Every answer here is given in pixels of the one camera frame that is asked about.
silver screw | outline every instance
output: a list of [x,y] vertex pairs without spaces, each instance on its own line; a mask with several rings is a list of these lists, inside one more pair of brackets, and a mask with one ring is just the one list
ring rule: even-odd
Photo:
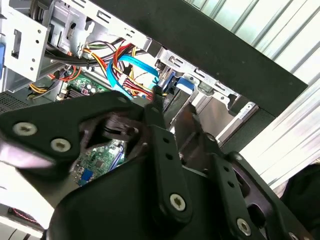
[[238,218],[236,220],[236,224],[238,225],[238,228],[240,229],[240,231],[246,235],[246,236],[250,236],[251,235],[251,229],[249,224],[243,220],[242,218]]
[[36,125],[30,122],[19,122],[13,126],[13,131],[19,136],[31,136],[35,134],[38,129]]
[[212,142],[216,142],[216,139],[214,136],[212,136],[210,133],[206,133],[206,136],[208,137],[209,140],[211,140]]
[[294,235],[292,232],[289,232],[289,235],[290,235],[292,240],[299,240],[299,238],[297,238],[297,236]]
[[56,138],[51,141],[51,148],[57,152],[64,153],[70,150],[71,144],[63,138]]
[[237,159],[238,161],[241,161],[241,160],[242,160],[242,156],[240,156],[240,155],[237,154],[237,155],[235,156],[235,159]]
[[182,198],[182,196],[178,194],[171,194],[170,196],[170,203],[171,205],[178,211],[182,212],[186,209],[186,202]]

black frame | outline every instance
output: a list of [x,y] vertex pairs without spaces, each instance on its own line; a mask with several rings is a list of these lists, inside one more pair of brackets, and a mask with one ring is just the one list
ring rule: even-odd
[[183,0],[92,0],[279,116],[307,85]]

motherboard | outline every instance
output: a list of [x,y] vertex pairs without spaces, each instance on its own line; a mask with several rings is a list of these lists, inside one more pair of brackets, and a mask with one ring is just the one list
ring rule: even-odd
[[[109,89],[95,81],[79,75],[75,80],[65,82],[65,99],[90,96],[108,92]],[[94,148],[79,156],[73,169],[72,176],[79,186],[115,169],[124,161],[124,142],[111,140],[106,146]]]
[[68,86],[86,96],[110,91],[106,87],[90,80],[83,75],[79,75],[75,80],[70,81]]
[[79,156],[72,172],[79,186],[115,169],[124,161],[123,142],[112,140],[108,145],[94,148]]

white louvered wall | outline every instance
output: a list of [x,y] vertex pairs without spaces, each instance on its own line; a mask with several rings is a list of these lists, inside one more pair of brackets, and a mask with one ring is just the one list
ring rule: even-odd
[[320,0],[186,0],[309,88],[241,154],[274,189],[320,157]]

green circuit board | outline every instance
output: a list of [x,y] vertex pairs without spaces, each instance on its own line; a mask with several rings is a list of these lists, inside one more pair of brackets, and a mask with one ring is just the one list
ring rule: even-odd
[[[90,182],[109,172],[114,160],[122,151],[122,146],[122,141],[113,140],[107,146],[97,147],[92,149],[91,151],[82,153],[79,156],[76,166],[72,172],[74,180],[78,183],[79,186],[83,186],[87,182]],[[89,180],[82,179],[82,175],[85,171],[93,172],[93,175]]]
[[89,78],[81,74],[75,80],[70,81],[68,85],[84,95],[93,95],[96,93],[104,93],[110,91],[106,87],[90,80]]

